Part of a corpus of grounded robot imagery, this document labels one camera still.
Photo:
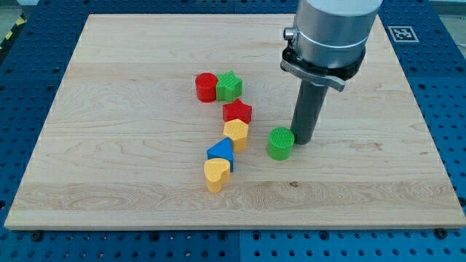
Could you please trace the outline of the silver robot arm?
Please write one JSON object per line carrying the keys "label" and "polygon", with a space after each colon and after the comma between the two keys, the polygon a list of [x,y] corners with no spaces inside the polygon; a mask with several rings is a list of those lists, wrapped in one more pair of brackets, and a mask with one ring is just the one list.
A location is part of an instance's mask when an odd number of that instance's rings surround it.
{"label": "silver robot arm", "polygon": [[382,0],[300,0],[283,38],[304,61],[323,68],[357,62]]}

